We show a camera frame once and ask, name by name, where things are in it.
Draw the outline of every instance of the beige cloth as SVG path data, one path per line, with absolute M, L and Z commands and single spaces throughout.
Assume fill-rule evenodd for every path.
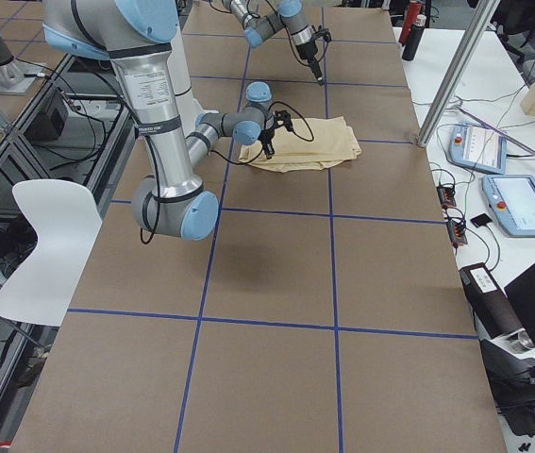
M 353 129 L 346 125 L 342 116 L 331 120 L 307 119 L 315 136 L 313 142 L 304 142 L 284 127 L 276 130 L 273 139 L 276 153 L 271 159 L 264 154 L 249 165 L 272 172 L 286 173 L 292 170 L 323 170 L 345 160 L 356 159 L 361 154 Z M 301 137 L 310 137 L 302 120 L 293 120 L 294 131 Z M 243 146 L 240 162 L 248 162 L 261 149 L 260 142 Z

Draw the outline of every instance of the blue tape line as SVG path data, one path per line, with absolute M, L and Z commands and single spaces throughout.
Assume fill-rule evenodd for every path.
M 300 324 L 300 323 L 282 323 L 277 321 L 256 321 L 252 319 L 232 319 L 232 318 L 215 318 L 204 317 L 202 321 L 208 323 L 222 323 L 222 324 L 236 324 L 247 326 L 266 326 L 266 327 L 289 327 L 289 328 L 305 328 L 311 330 L 334 330 L 332 326 L 320 326 L 318 324 Z
M 405 337 L 448 338 L 454 340 L 478 340 L 476 335 L 459 333 L 417 332 L 411 330 L 391 330 L 386 328 L 339 327 L 343 332 L 376 333 L 379 335 L 401 335 Z
M 404 224 L 432 224 L 445 225 L 443 220 L 423 220 L 423 219 L 397 219 L 394 217 L 372 217 L 367 215 L 351 215 L 351 214 L 334 214 L 337 219 L 353 219 L 353 220 L 378 220 L 380 222 L 401 222 Z
M 329 82 L 330 85 L 344 87 L 377 87 L 377 88 L 407 88 L 408 85 L 394 85 L 387 83 L 363 83 L 363 82 Z
M 186 314 L 172 314 L 172 313 L 155 313 L 151 311 L 123 311 L 123 310 L 101 310 L 101 309 L 68 309 L 69 313 L 86 313 L 86 314 L 102 314 L 107 316 L 130 316 L 136 318 L 159 318 L 159 319 L 174 319 L 177 321 L 198 321 L 218 324 L 235 324 L 245 326 L 266 326 L 266 327 L 290 327 L 290 328 L 306 328 L 311 330 L 330 330 L 356 333 L 374 333 L 380 335 L 402 335 L 412 337 L 428 337 L 428 338 L 451 338 L 456 340 L 478 340 L 476 335 L 464 335 L 459 333 L 437 333 L 437 332 L 419 332 L 414 330 L 394 330 L 386 328 L 368 328 L 368 327 L 343 327 L 343 326 L 323 326 L 319 324 L 303 324 L 303 323 L 285 323 L 278 321 L 260 321 L 252 319 L 235 319 L 235 318 L 219 318 L 219 317 L 198 317 Z
M 424 220 L 424 219 L 401 219 L 395 217 L 376 217 L 369 215 L 353 215 L 353 214 L 320 214 L 317 212 L 297 212 L 293 210 L 252 210 L 246 208 L 222 208 L 231 212 L 255 212 L 258 214 L 280 214 L 280 215 L 299 215 L 308 217 L 332 217 L 334 219 L 352 219 L 352 220 L 373 220 L 379 222 L 402 222 L 413 224 L 433 224 L 445 225 L 443 220 Z
M 358 139 L 360 143 L 414 144 L 405 140 Z
M 280 215 L 301 215 L 307 217 L 329 217 L 329 214 L 319 214 L 317 212 L 295 212 L 295 211 L 286 211 L 286 210 L 252 210 L 245 208 L 223 208 L 223 210 L 231 212 L 256 212 L 260 214 L 280 214 Z
M 106 314 L 111 316 L 131 316 L 135 318 L 162 318 L 182 321 L 197 321 L 196 316 L 184 314 L 153 313 L 148 311 L 121 311 L 121 310 L 98 310 L 98 309 L 68 309 L 69 313 Z
M 322 25 L 324 25 L 324 9 L 322 8 Z M 326 45 L 322 42 L 322 51 L 326 50 Z M 330 117 L 327 95 L 327 57 L 324 54 L 324 108 L 326 118 Z M 341 339 L 339 335 L 339 302 L 338 283 L 336 276 L 336 240 L 334 234 L 334 194 L 332 192 L 332 171 L 327 169 L 327 196 L 330 217 L 330 262 L 332 267 L 332 312 L 334 317 L 334 359 L 336 370 L 336 413 L 338 421 L 339 453 L 344 452 L 344 427 L 343 427 L 343 384 L 341 379 Z

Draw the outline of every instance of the label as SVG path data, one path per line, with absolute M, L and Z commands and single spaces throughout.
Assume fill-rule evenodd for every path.
M 125 83 L 133 109 L 147 109 L 161 103 L 173 102 L 164 71 L 125 75 Z
M 490 293 L 492 291 L 497 290 L 497 287 L 495 286 L 495 283 L 493 283 L 492 278 L 482 267 L 478 269 L 472 269 L 471 275 L 473 276 L 476 284 L 483 293 Z

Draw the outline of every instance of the table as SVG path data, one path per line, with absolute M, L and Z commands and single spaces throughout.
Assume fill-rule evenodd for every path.
M 458 30 L 425 30 L 415 60 L 403 62 L 419 122 L 423 121 L 428 111 L 428 106 L 422 104 L 429 103 L 434 98 L 461 36 L 462 31 Z M 524 85 L 523 79 L 517 73 L 495 33 L 486 32 L 461 78 L 456 95 L 463 99 L 480 99 L 480 101 L 464 103 L 464 108 L 490 124 L 496 125 L 502 118 L 501 127 L 522 125 L 535 120 L 535 117 L 525 115 L 520 107 L 521 100 L 527 93 L 527 87 Z M 516 96 L 513 94 L 495 102 L 488 101 L 514 92 L 516 92 Z M 440 121 L 440 125 L 453 125 L 460 121 L 466 120 L 456 111 L 448 111 Z M 441 142 L 445 146 L 451 140 L 452 129 L 452 126 L 439 128 Z M 535 149 L 535 123 L 511 127 L 507 132 Z M 469 172 L 447 162 L 444 150 L 438 143 L 436 136 L 428 144 L 427 152 L 429 160 L 434 162 L 432 168 L 441 166 L 441 168 L 451 172 L 458 182 L 468 180 Z M 510 143 L 508 152 L 510 154 L 525 154 L 524 151 Z M 535 159 L 508 159 L 507 174 L 535 176 Z M 481 212 L 491 214 L 480 190 L 482 174 L 475 173 L 475 175 L 477 180 L 468 186 L 468 194 L 466 194 L 466 185 L 459 185 L 457 188 L 456 198 L 459 207 L 466 213 L 467 219 Z M 434 179 L 436 182 L 439 181 L 437 172 L 434 174 Z M 442 176 L 442 180 L 450 182 L 451 179 L 448 176 Z M 493 256 L 489 261 L 489 266 L 492 267 L 497 256 L 496 245 L 492 234 L 489 231 L 482 231 L 483 229 L 473 228 L 473 231 L 479 234 L 491 248 Z M 493 270 L 493 276 L 504 288 L 535 262 L 535 239 L 509 238 L 496 223 L 491 224 L 491 229 L 501 247 L 500 262 Z M 460 247 L 456 256 L 459 268 L 483 262 L 487 256 L 485 245 L 473 233 L 469 232 L 468 241 L 468 246 Z M 506 342 L 497 340 L 494 342 L 510 351 Z M 521 359 L 535 357 L 535 352 L 521 354 L 519 357 Z M 516 437 L 512 435 L 503 419 L 501 419 L 501 423 L 505 427 L 504 433 L 508 451 L 514 451 L 522 443 L 533 442 L 533 439 L 527 436 Z
M 343 115 L 362 156 L 275 175 L 210 155 L 214 235 L 144 246 L 137 145 L 11 451 L 503 451 L 388 15 L 308 16 L 335 40 L 323 88 L 283 36 L 250 52 L 194 4 L 194 94 L 236 110 L 266 80 L 307 116 Z
M 63 53 L 44 42 L 40 2 L 0 0 L 0 33 L 17 58 L 42 62 L 58 71 L 71 63 L 71 59 L 65 59 Z M 9 126 L 13 127 L 13 132 L 8 136 L 0 131 L 0 168 L 8 159 L 12 159 L 25 176 L 50 176 L 49 170 L 18 132 L 23 132 L 29 126 L 50 88 L 50 83 L 38 79 L 24 95 L 0 94 L 0 110 Z

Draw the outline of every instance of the chair seat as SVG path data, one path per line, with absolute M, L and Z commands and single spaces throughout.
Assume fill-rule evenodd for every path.
M 91 248 L 86 243 L 35 250 L 0 291 L 0 316 L 42 326 L 61 326 Z
M 60 326 L 70 306 L 101 218 L 92 193 L 74 182 L 19 182 L 13 196 L 37 233 L 37 245 L 0 290 L 0 316 Z

